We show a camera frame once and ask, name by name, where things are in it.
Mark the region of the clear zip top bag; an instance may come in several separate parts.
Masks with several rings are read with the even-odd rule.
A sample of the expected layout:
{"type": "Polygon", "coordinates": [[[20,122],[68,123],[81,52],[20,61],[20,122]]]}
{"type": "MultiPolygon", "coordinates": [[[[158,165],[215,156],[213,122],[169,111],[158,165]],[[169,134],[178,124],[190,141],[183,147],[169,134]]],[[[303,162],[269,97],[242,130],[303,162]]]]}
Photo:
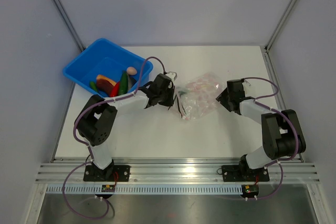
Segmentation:
{"type": "Polygon", "coordinates": [[[217,96],[224,91],[225,83],[213,72],[207,72],[182,86],[177,86],[187,121],[199,119],[217,107],[217,96]]]}

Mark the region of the peach fake radish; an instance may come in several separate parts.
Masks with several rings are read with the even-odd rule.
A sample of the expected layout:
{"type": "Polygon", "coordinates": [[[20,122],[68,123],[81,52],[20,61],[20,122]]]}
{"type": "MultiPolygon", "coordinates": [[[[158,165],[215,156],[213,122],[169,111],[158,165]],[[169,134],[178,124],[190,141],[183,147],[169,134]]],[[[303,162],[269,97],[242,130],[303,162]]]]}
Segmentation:
{"type": "Polygon", "coordinates": [[[127,74],[129,74],[129,75],[131,75],[131,76],[134,76],[134,75],[136,75],[138,72],[137,72],[137,70],[136,70],[136,68],[134,68],[134,67],[128,67],[127,68],[127,74]]]}

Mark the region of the green fake cucumber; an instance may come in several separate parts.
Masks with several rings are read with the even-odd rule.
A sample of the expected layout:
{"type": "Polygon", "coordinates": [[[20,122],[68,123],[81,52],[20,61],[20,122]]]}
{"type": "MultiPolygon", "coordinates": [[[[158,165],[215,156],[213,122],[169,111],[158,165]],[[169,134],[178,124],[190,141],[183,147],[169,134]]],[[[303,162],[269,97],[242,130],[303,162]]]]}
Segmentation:
{"type": "Polygon", "coordinates": [[[124,71],[119,81],[118,95],[124,95],[127,92],[128,92],[128,74],[126,71],[124,71]]]}

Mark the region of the red fake pepper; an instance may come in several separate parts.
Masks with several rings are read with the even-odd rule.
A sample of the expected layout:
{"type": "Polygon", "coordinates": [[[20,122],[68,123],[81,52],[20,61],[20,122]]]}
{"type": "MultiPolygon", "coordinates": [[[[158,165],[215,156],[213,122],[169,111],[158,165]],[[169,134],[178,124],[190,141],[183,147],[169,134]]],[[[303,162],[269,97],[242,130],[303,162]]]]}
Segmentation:
{"type": "Polygon", "coordinates": [[[116,97],[119,93],[120,82],[117,82],[115,86],[112,88],[109,97],[116,97]]]}

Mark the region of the orange red fake papaya slice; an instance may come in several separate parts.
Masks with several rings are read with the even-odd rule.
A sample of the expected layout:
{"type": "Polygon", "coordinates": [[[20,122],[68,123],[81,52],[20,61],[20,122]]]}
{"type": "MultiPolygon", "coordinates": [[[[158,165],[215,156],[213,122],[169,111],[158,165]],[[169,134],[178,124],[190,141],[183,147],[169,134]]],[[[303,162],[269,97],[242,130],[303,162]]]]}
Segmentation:
{"type": "Polygon", "coordinates": [[[103,91],[105,94],[108,95],[108,97],[112,97],[112,91],[116,84],[117,83],[115,81],[109,79],[108,77],[105,77],[104,75],[99,74],[96,77],[97,89],[103,91]]]}

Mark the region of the small green fake pepper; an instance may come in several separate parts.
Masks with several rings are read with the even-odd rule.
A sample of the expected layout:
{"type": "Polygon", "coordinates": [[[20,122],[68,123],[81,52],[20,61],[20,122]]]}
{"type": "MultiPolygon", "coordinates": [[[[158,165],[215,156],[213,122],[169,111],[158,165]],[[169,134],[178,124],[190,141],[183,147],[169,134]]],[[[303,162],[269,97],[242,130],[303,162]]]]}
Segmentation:
{"type": "Polygon", "coordinates": [[[95,83],[94,81],[90,81],[90,82],[89,82],[89,86],[90,86],[90,88],[91,88],[93,91],[95,91],[96,93],[99,93],[99,90],[98,90],[98,88],[97,88],[97,85],[96,85],[96,83],[95,83]]]}

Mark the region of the grey fake fish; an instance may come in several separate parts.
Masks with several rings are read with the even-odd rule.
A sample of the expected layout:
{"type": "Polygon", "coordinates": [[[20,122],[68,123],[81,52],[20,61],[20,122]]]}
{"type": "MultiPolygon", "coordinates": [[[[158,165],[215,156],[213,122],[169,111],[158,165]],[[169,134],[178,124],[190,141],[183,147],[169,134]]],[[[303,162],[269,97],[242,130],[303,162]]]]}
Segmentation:
{"type": "Polygon", "coordinates": [[[128,75],[128,91],[132,89],[136,82],[137,81],[132,76],[128,75]]]}

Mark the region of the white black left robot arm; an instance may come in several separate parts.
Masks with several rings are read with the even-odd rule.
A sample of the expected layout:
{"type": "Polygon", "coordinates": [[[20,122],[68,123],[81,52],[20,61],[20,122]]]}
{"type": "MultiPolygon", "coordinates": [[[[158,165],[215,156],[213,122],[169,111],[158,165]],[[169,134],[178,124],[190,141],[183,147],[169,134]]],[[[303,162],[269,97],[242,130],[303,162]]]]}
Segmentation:
{"type": "Polygon", "coordinates": [[[93,95],[75,120],[73,136],[87,146],[91,163],[85,168],[84,181],[112,181],[117,168],[108,151],[108,139],[118,116],[150,108],[157,104],[171,107],[174,104],[175,72],[156,76],[136,91],[106,100],[93,95]]]}

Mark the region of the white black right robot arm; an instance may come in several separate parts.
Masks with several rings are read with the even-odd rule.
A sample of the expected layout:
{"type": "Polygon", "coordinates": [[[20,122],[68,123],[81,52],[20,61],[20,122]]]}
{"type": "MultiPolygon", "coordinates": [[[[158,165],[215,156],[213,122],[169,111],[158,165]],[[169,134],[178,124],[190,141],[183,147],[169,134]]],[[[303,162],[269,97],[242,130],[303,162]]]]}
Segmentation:
{"type": "Polygon", "coordinates": [[[227,87],[216,98],[227,111],[249,118],[261,125],[262,146],[241,157],[238,163],[239,176],[252,179],[258,171],[268,166],[289,161],[306,150],[302,129],[294,110],[271,108],[260,99],[274,97],[279,93],[278,86],[260,77],[247,77],[227,81],[227,87]],[[245,95],[243,83],[247,80],[262,80],[271,84],[275,91],[256,98],[245,95]]]}

